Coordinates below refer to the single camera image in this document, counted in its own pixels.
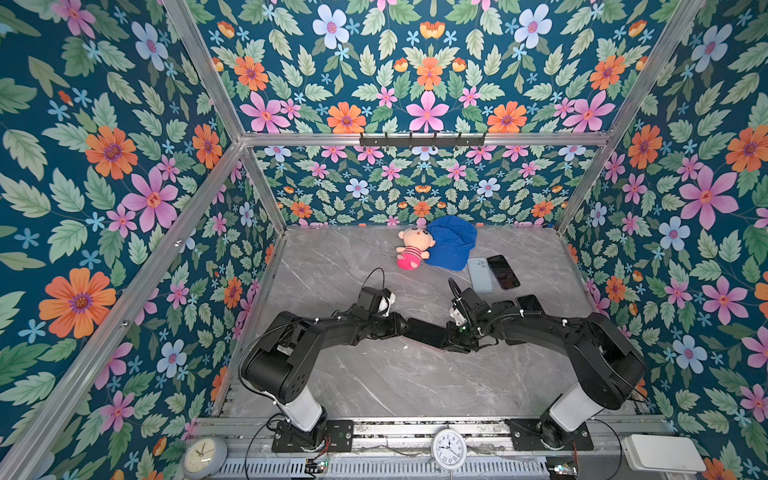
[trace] clock face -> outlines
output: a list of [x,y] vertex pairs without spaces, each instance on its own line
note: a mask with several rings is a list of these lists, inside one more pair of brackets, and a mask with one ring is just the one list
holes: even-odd
[[216,445],[213,439],[202,439],[195,442],[187,450],[184,458],[184,467],[190,473],[197,473],[205,469],[214,459]]
[[449,469],[459,468],[467,455],[464,439],[453,430],[443,430],[435,436],[432,454],[441,466]]

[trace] doll face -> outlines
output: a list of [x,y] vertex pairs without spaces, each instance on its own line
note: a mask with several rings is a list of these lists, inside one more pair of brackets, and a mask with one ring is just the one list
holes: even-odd
[[411,227],[400,232],[399,236],[407,247],[416,247],[423,251],[435,246],[435,239],[423,228]]

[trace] smartphone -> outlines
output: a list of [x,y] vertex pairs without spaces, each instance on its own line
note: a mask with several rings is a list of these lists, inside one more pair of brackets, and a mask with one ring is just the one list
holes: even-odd
[[526,312],[544,313],[544,309],[541,308],[541,304],[538,302],[538,298],[536,298],[536,295],[519,296],[517,298],[517,301],[520,308],[522,308]]
[[445,328],[416,318],[408,319],[408,331],[403,336],[441,351],[448,342],[448,331]]
[[493,291],[493,277],[485,258],[470,258],[467,260],[467,270],[469,270],[469,278],[472,280],[472,289],[476,293]]
[[518,280],[515,272],[512,271],[512,267],[509,266],[504,255],[488,257],[488,265],[496,276],[498,284],[502,286],[502,290],[510,290],[520,286],[520,280]]

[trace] gray marble surface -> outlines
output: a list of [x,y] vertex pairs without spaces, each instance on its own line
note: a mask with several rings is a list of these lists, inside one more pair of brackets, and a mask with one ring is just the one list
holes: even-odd
[[[452,276],[464,289],[471,285],[469,274],[425,263],[414,271],[399,269],[395,248],[402,245],[397,237],[400,230],[290,230],[257,332],[263,332],[283,310],[301,316],[344,310],[377,266],[385,270],[386,286],[397,295],[395,311],[444,326],[452,298],[448,278]],[[533,293],[553,315],[586,316],[593,310],[564,244],[552,229],[478,229],[471,257],[498,253],[507,258],[521,286],[501,290],[496,284],[493,292],[481,294],[485,300]],[[378,272],[370,282],[379,285]],[[308,386],[332,417],[539,415],[574,382],[568,359],[538,346],[502,343],[463,355],[395,338],[323,350]],[[274,411],[265,398],[235,386],[224,415],[257,417]]]

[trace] light blue phone case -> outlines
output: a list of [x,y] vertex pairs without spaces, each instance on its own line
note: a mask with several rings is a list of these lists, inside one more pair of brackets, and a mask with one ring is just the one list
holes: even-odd
[[484,257],[470,258],[467,261],[467,270],[469,270],[469,278],[472,279],[472,289],[476,293],[493,291],[491,268]]

